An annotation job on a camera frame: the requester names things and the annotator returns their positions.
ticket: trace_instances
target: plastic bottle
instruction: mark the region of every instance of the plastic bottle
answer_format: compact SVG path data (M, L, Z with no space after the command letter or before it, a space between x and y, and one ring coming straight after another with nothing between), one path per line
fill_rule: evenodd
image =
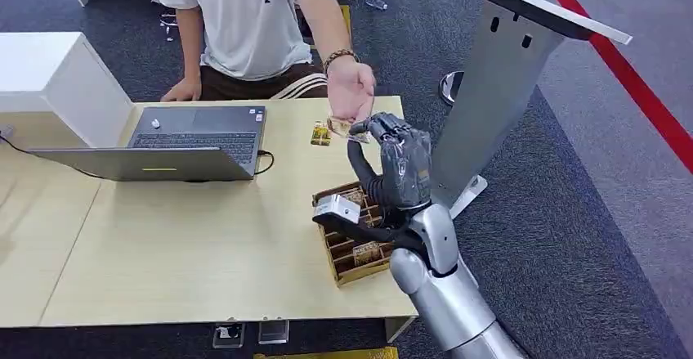
M366 0L366 4L379 10L387 10L387 3L381 0Z

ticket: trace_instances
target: brown pants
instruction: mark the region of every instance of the brown pants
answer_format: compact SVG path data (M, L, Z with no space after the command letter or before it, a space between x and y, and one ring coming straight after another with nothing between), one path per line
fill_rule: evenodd
M308 63L293 65L282 74L260 81L243 81L200 66L202 96L200 100L295 99L327 97L327 78Z

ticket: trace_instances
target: red line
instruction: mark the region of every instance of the red line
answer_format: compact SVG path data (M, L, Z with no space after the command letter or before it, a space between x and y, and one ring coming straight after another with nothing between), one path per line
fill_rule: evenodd
M578 0L557 0L561 6L582 16L589 17ZM614 44L600 34L594 34L589 42L611 72L624 86L630 97L635 101L642 113L655 126L662 138L669 144L673 152L693 173L693 138L686 129L674 118L662 101L652 92L645 81L628 63Z

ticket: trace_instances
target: light wooden desk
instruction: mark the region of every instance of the light wooden desk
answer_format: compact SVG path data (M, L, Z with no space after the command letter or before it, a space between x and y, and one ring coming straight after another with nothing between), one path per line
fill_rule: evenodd
M355 180L343 139L310 144L327 100L221 104L267 106L274 167L252 182L103 181L39 325L383 317L390 337L416 315L409 299L388 271L338 288L311 221L313 194ZM156 105L136 105L123 144ZM400 98L375 110L401 115ZM364 152L378 167L377 144Z
M101 181L4 143L0 166L0 327L36 326Z

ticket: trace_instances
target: robotic arm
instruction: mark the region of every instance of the robotic arm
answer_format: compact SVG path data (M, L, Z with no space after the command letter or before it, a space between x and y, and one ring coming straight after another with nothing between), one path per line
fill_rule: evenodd
M360 206L340 195L318 200L313 221L337 227L356 241L394 242L392 276L451 357L523 357L464 264L449 210L431 202L428 133L388 113L351 127L351 134L362 132L381 145L383 174L375 174L360 143L349 141L347 153L361 186L383 208L381 226L359 224Z

